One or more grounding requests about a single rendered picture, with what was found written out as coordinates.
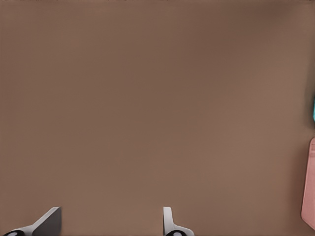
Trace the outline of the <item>pink box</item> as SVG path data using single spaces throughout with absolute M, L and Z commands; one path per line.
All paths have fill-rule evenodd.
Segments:
M 309 145 L 301 217 L 315 230 L 315 138 Z

